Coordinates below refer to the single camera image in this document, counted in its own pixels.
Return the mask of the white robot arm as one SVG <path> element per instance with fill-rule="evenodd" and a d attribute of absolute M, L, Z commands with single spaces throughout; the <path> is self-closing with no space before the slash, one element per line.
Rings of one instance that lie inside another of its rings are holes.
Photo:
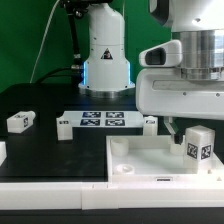
<path fill-rule="evenodd" d="M 224 0 L 149 0 L 149 13 L 171 40 L 139 54 L 143 70 L 132 82 L 124 19 L 106 3 L 89 7 L 80 91 L 114 97 L 134 88 L 144 115 L 224 120 Z"/>

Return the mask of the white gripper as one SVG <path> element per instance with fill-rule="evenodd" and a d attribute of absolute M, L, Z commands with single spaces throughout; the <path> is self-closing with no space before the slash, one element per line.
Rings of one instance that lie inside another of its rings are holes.
<path fill-rule="evenodd" d="M 183 143 L 173 117 L 224 120 L 224 80 L 182 79 L 177 68 L 143 69 L 136 80 L 136 107 L 143 115 L 168 116 L 174 144 Z"/>

